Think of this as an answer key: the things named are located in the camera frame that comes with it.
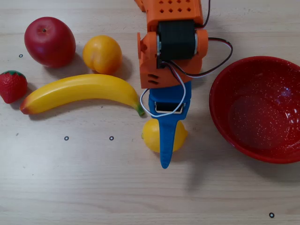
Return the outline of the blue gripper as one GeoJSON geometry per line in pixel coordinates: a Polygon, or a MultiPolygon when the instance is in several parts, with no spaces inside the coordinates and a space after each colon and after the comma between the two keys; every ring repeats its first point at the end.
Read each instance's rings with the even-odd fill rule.
{"type": "MultiPolygon", "coordinates": [[[[160,134],[160,162],[166,169],[172,159],[175,131],[179,120],[186,118],[192,97],[192,83],[186,82],[185,98],[174,114],[158,117],[160,134]]],[[[149,110],[152,114],[170,113],[176,109],[182,100],[184,89],[182,85],[150,89],[149,110]]]]}

